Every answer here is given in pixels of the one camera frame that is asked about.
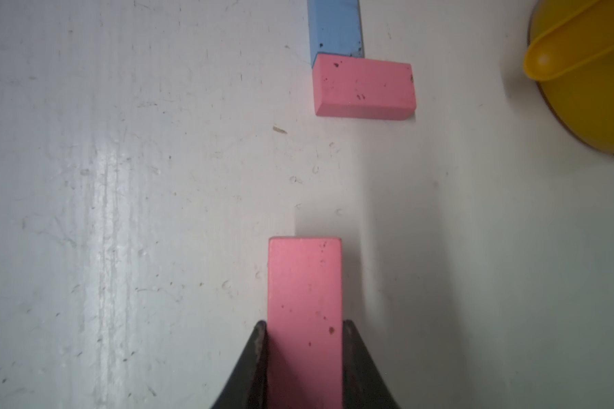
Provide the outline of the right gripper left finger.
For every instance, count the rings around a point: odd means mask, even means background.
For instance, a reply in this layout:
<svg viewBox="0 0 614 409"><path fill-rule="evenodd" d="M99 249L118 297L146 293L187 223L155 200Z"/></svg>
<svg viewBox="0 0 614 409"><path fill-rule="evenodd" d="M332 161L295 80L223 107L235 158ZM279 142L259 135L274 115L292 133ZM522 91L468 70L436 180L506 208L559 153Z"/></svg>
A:
<svg viewBox="0 0 614 409"><path fill-rule="evenodd" d="M261 320L240 354L213 409L264 409L268 395L269 342L267 323Z"/></svg>

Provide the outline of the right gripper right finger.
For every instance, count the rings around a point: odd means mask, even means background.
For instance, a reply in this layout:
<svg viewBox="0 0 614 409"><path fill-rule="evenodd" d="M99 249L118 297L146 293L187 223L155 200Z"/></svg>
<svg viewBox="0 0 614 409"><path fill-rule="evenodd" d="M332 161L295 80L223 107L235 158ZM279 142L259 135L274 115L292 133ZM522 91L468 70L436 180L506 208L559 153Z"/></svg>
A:
<svg viewBox="0 0 614 409"><path fill-rule="evenodd" d="M352 320L343 322L343 407L399 409Z"/></svg>

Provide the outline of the pink block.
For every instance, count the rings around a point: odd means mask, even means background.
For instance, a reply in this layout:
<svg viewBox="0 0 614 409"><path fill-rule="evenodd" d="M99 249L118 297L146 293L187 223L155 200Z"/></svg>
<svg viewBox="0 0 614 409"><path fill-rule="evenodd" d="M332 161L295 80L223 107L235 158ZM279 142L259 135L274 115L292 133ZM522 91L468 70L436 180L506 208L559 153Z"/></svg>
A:
<svg viewBox="0 0 614 409"><path fill-rule="evenodd" d="M341 408L342 241L269 241L268 406Z"/></svg>
<svg viewBox="0 0 614 409"><path fill-rule="evenodd" d="M319 117L405 120L416 110L407 63L320 54L312 80Z"/></svg>

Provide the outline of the blue block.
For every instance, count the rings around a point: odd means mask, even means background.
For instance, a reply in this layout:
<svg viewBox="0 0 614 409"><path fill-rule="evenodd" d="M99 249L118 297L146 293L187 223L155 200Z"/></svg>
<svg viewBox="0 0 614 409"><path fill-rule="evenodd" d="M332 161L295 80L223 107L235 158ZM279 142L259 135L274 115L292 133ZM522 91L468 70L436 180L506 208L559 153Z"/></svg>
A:
<svg viewBox="0 0 614 409"><path fill-rule="evenodd" d="M358 0L308 0L310 64L319 54L364 57Z"/></svg>

